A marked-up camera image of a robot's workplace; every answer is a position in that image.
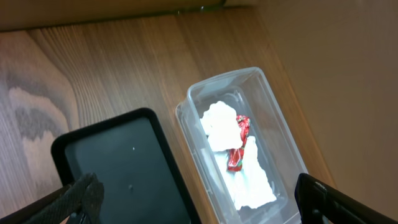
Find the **white paper napkin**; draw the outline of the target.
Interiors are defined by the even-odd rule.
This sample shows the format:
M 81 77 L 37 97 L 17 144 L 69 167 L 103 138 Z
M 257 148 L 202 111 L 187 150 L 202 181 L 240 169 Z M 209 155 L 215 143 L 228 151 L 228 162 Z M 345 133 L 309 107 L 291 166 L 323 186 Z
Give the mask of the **white paper napkin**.
M 213 152 L 238 149 L 243 145 L 236 110 L 223 101 L 210 105 L 200 118 L 208 144 Z
M 235 209 L 240 210 L 242 207 L 257 209 L 276 201 L 266 172 L 260 167 L 254 136 L 249 136 L 247 139 L 243 166 L 240 171 L 227 170 L 227 151 L 215 151 L 213 155 Z

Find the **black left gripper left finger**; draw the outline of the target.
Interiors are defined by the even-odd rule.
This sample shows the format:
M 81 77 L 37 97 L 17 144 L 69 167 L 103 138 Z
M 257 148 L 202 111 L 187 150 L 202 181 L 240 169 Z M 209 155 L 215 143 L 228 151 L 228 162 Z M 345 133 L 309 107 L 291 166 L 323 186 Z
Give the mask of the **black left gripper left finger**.
M 1 218 L 7 223 L 99 223 L 104 185 L 94 173 Z

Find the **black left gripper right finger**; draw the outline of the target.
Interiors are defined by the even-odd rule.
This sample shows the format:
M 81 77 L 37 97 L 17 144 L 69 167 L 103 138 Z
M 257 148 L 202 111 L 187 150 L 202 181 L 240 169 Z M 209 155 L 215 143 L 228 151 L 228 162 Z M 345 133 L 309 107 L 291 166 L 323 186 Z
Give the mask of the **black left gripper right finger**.
M 294 196 L 303 224 L 326 223 L 327 221 L 397 224 L 397 221 L 306 173 L 299 174 Z

